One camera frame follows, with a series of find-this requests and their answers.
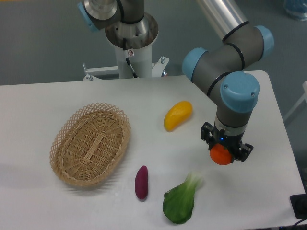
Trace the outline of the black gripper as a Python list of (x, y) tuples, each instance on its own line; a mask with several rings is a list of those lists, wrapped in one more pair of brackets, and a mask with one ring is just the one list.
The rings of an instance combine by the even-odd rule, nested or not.
[(252, 145), (242, 143), (243, 135), (244, 131), (238, 135), (230, 135), (227, 130), (219, 130), (216, 125), (212, 126), (208, 122), (201, 127), (201, 139), (208, 144), (208, 150), (217, 144), (222, 145), (232, 154), (232, 163), (234, 161), (244, 162), (254, 149)]

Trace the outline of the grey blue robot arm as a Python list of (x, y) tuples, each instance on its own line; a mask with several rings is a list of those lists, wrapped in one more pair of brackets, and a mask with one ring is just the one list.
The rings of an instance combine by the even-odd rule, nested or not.
[[(252, 26), (233, 0), (200, 0), (199, 6), (223, 45), (212, 52), (191, 50), (182, 71), (216, 104), (214, 124), (204, 123), (201, 139), (209, 150), (225, 147), (230, 161), (245, 161), (253, 150), (242, 137), (258, 101), (260, 85), (244, 68), (270, 54), (274, 38), (264, 26)], [(117, 52), (121, 78), (152, 77), (151, 48), (158, 35), (156, 20), (142, 0), (82, 0), (78, 9), (92, 31), (104, 30)]]

